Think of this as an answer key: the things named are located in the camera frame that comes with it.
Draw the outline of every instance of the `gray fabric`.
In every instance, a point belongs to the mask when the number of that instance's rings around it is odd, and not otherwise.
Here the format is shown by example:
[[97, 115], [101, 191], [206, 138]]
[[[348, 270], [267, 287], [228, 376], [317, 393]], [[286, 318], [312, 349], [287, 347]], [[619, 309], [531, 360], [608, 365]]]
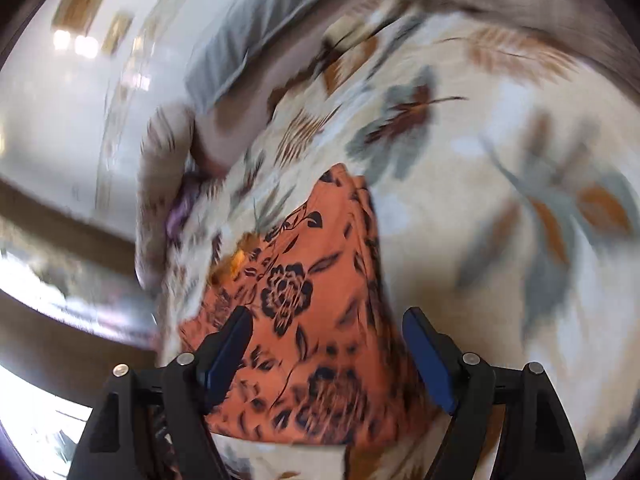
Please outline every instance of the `gray fabric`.
[[318, 0], [239, 0], [190, 66], [185, 85], [205, 114], [239, 77], [247, 63], [288, 23]]

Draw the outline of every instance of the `leaf-patterned bedsheet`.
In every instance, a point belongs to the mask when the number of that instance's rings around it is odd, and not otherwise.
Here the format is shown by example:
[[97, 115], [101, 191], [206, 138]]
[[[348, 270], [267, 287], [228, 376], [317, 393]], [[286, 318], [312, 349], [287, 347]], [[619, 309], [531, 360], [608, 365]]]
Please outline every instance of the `leaf-patterned bedsheet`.
[[411, 10], [291, 89], [203, 194], [170, 253], [161, 361], [177, 354], [210, 263], [244, 232], [277, 227], [343, 162], [370, 184], [394, 315], [420, 306], [463, 351], [544, 364], [590, 478], [613, 478], [639, 436], [638, 124], [583, 61], [518, 30]]

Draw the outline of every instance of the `orange floral fabric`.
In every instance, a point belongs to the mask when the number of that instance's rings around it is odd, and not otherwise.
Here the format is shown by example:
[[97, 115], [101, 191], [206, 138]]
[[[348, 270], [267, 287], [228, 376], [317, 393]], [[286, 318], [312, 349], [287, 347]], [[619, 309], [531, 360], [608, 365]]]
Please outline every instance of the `orange floral fabric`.
[[378, 229], [362, 177], [337, 164], [274, 227], [235, 278], [208, 286], [184, 349], [217, 332], [238, 305], [254, 334], [214, 433], [279, 443], [378, 447], [421, 434], [433, 409], [390, 319]]

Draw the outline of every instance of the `silver screw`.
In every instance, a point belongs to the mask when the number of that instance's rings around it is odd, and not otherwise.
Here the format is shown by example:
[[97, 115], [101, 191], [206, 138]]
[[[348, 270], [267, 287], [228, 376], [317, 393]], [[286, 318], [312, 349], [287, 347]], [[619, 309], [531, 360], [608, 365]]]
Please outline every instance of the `silver screw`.
[[470, 366], [476, 366], [477, 364], [480, 364], [480, 358], [476, 354], [473, 354], [471, 352], [467, 352], [466, 354], [464, 354], [462, 356], [462, 360]]
[[124, 377], [129, 373], [129, 367], [127, 365], [118, 365], [113, 369], [113, 375], [116, 377]]
[[529, 371], [532, 374], [540, 375], [545, 371], [545, 367], [543, 367], [543, 365], [541, 365], [540, 363], [533, 361], [532, 363], [529, 363]]
[[178, 358], [176, 359], [176, 361], [178, 361], [178, 364], [180, 366], [186, 366], [186, 365], [190, 365], [191, 363], [193, 363], [195, 358], [196, 358], [196, 356], [193, 355], [192, 353], [185, 352], [184, 354], [178, 355]]

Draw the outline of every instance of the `folded orange garment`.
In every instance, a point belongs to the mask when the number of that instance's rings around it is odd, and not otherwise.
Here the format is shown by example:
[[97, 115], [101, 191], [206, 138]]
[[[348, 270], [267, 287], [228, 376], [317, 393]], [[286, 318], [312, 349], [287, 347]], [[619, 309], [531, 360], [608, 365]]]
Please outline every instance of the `folded orange garment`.
[[342, 164], [180, 327], [185, 350], [244, 305], [254, 334], [214, 433], [378, 447], [423, 433], [434, 409], [385, 304], [378, 227], [362, 177]]

